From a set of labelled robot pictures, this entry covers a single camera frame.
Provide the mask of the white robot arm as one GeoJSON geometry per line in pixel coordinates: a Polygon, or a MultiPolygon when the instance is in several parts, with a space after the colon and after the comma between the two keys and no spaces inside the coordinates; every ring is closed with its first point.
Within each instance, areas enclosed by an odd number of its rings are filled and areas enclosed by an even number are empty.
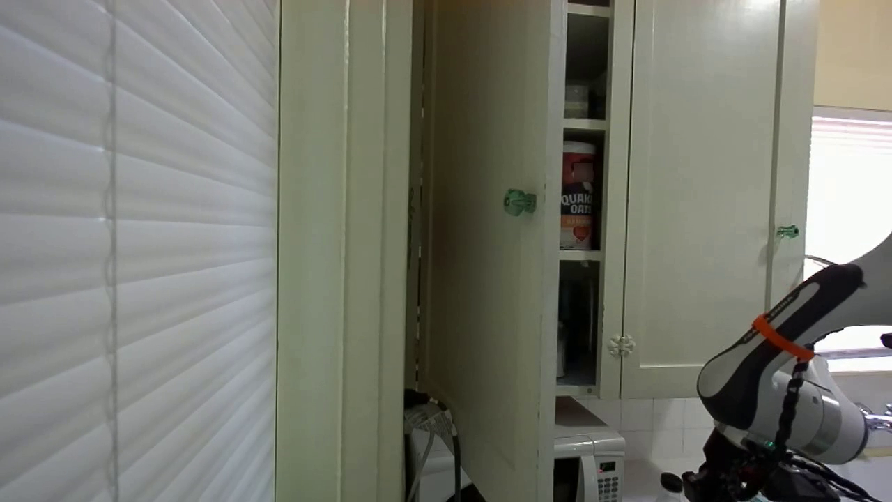
{"type": "Polygon", "coordinates": [[[659,473],[686,502],[878,502],[835,473],[888,427],[834,381],[816,344],[892,323],[892,238],[803,278],[696,374],[712,430],[696,470],[659,473]]]}

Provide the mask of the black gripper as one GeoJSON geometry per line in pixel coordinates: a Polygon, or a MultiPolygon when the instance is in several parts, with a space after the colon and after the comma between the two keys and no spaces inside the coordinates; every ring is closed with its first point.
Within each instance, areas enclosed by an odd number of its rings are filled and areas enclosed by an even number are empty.
{"type": "Polygon", "coordinates": [[[827,473],[753,441],[733,443],[718,430],[705,441],[700,469],[662,470],[659,487],[686,502],[842,502],[827,473]]]}

